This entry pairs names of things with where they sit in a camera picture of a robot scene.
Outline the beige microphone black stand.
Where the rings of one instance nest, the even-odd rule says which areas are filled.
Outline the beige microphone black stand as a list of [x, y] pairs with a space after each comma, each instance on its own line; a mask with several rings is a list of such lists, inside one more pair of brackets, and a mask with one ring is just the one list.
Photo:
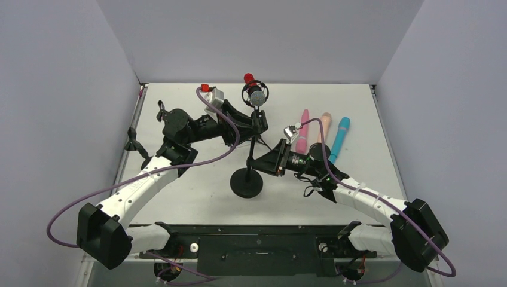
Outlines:
[[127, 142], [124, 146], [125, 151], [137, 151], [143, 158], [141, 170], [144, 170], [150, 163], [152, 157], [148, 154], [148, 151], [143, 145], [136, 139], [137, 132], [134, 127], [129, 127], [127, 131]]

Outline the black tripod shock-mount stand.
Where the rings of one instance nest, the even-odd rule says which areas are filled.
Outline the black tripod shock-mount stand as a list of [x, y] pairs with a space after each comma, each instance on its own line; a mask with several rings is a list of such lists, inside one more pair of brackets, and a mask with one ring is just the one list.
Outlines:
[[[270, 95], [270, 91], [267, 87], [267, 90], [264, 89], [264, 93], [267, 95], [267, 100], [266, 102], [268, 101], [268, 98], [269, 98], [269, 95]], [[243, 91], [243, 88], [242, 88], [242, 101], [245, 103], [245, 105], [247, 105], [248, 107], [251, 107], [249, 106], [244, 100], [247, 98], [247, 94], [245, 91]], [[252, 115], [254, 116], [254, 120], [253, 120], [253, 123], [256, 124], [256, 123], [267, 123], [267, 120], [265, 118], [265, 114], [264, 114], [264, 111], [261, 110], [261, 106], [259, 108], [257, 107], [251, 107], [253, 108], [253, 113]], [[265, 142], [265, 140], [262, 138], [261, 135], [259, 136], [255, 136], [254, 138], [251, 139], [251, 142], [258, 142], [258, 143], [261, 143], [262, 145], [266, 146], [270, 151], [271, 151], [271, 147]]]

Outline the teal microphone black stand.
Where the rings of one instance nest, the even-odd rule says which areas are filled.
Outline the teal microphone black stand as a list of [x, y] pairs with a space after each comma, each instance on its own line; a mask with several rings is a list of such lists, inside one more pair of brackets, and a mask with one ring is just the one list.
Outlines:
[[165, 105], [162, 100], [159, 100], [157, 102], [157, 105], [159, 107], [159, 112], [156, 116], [156, 119], [158, 122], [164, 122], [166, 123], [168, 121], [170, 112], [165, 109]]

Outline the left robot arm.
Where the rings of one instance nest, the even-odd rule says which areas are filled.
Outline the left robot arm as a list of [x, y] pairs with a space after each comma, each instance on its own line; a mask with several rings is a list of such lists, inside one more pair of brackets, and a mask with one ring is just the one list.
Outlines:
[[131, 254], [157, 251], [171, 257], [178, 251], [179, 242], [166, 224], [130, 224], [156, 194], [195, 165], [198, 152], [191, 146], [194, 142], [222, 138], [226, 146], [232, 147], [268, 129], [264, 111], [256, 108], [247, 116], [227, 100], [211, 109], [215, 118], [207, 114], [196, 120], [182, 109], [167, 111], [162, 101], [158, 105], [157, 120], [164, 123], [160, 149], [150, 157], [136, 140], [135, 129], [130, 128], [125, 149], [138, 151], [145, 159], [141, 172], [107, 199], [96, 205], [85, 204], [78, 214], [78, 247], [109, 270]]

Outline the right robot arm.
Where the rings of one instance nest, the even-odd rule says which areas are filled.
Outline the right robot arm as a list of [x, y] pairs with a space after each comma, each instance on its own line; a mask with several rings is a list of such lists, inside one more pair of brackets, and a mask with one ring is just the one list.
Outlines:
[[420, 199], [397, 199], [366, 187], [338, 170], [328, 159], [329, 148], [315, 143], [308, 154], [291, 151], [282, 139], [268, 153], [253, 159], [251, 167], [273, 176], [287, 170], [308, 180], [324, 198], [376, 220], [380, 227], [358, 225], [337, 239], [345, 255], [376, 251], [396, 255], [408, 268], [423, 272], [448, 245], [449, 238], [429, 205]]

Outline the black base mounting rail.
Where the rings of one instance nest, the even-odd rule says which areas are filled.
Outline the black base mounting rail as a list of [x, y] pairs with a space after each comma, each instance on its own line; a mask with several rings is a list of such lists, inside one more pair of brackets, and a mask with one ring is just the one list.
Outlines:
[[194, 259], [194, 274], [216, 276], [344, 276], [358, 281], [361, 260], [396, 255], [386, 227], [348, 225], [172, 225], [132, 224], [114, 231], [113, 269], [130, 254], [143, 253], [175, 265]]

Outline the red mesh microphone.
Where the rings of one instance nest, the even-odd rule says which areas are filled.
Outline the red mesh microphone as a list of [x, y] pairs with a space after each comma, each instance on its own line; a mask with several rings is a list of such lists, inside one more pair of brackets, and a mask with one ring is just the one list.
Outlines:
[[267, 95], [264, 93], [264, 89], [267, 90], [267, 86], [256, 80], [251, 73], [246, 73], [243, 76], [245, 86], [243, 91], [246, 92], [247, 98], [244, 100], [249, 106], [259, 108], [265, 104]]

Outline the pink microphone black stand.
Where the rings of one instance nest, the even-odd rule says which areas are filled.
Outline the pink microphone black stand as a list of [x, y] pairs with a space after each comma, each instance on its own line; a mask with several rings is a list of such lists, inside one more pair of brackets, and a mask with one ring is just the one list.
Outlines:
[[255, 141], [250, 143], [249, 155], [246, 159], [246, 167], [236, 170], [230, 178], [230, 187], [233, 193], [244, 199], [256, 197], [260, 194], [263, 187], [262, 176], [256, 170], [252, 169], [255, 144]]

